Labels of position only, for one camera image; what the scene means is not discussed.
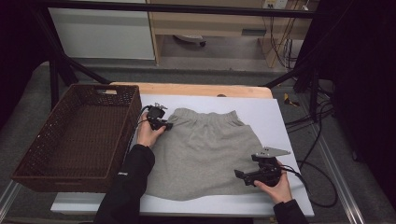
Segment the elastic waistband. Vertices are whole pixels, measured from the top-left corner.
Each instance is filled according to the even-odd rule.
[[[238,116],[236,115],[236,111],[231,111],[227,114],[217,114],[217,113],[197,113],[193,110],[187,108],[177,108],[173,113],[173,116],[185,118],[185,119],[193,119],[193,120],[211,120],[211,121],[239,121]]]

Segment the wicker basket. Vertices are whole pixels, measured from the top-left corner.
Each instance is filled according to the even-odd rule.
[[[39,192],[107,192],[141,108],[138,86],[72,85],[11,178]]]

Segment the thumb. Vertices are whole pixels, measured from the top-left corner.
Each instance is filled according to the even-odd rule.
[[[155,131],[155,135],[158,137],[165,132],[166,126],[162,126],[157,131]]]

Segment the person's right hand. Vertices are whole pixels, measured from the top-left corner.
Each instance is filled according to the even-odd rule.
[[[279,183],[277,183],[277,185],[275,185],[274,187],[269,187],[259,180],[255,180],[254,185],[262,191],[268,193],[268,195],[270,195],[271,199],[274,201],[275,204],[282,202],[286,203],[292,200],[288,175],[284,170],[282,170]]]

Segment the gray floor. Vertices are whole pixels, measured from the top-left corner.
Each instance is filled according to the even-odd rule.
[[[257,38],[208,37],[204,48],[186,43],[168,36],[165,39],[163,59],[160,65],[152,62],[132,62],[114,68],[93,67],[92,70],[103,77],[117,81],[174,82],[198,84],[240,84],[257,86],[264,84],[286,72],[283,67],[269,69],[261,55]],[[92,82],[90,78],[79,76],[82,82]],[[292,121],[305,116],[301,106],[285,105],[284,93],[292,101],[301,102],[304,94],[292,90],[293,80],[288,80],[272,89],[279,102],[282,116]],[[327,100],[321,95],[320,101]],[[0,190],[3,190],[23,152],[29,147],[42,123],[50,112],[50,89],[48,67],[39,67],[14,114],[0,132]],[[361,210],[366,223],[396,223],[396,213],[390,206],[380,187],[376,184],[366,164],[354,162],[337,119],[327,117],[323,120],[322,136],[326,139],[337,164],[343,172],[347,185]],[[311,127],[290,133],[290,141],[297,160],[301,160],[315,139]],[[327,167],[318,146],[308,161],[314,163],[324,172]],[[312,199],[317,203],[329,203],[334,195],[326,179],[318,172],[305,166],[302,175],[313,193]],[[50,205],[53,193],[35,193],[22,188],[12,204],[7,218],[30,217],[61,220],[90,220],[92,217],[63,216],[53,214]],[[312,223],[349,223],[344,206],[340,201],[332,208],[313,205],[315,217]]]

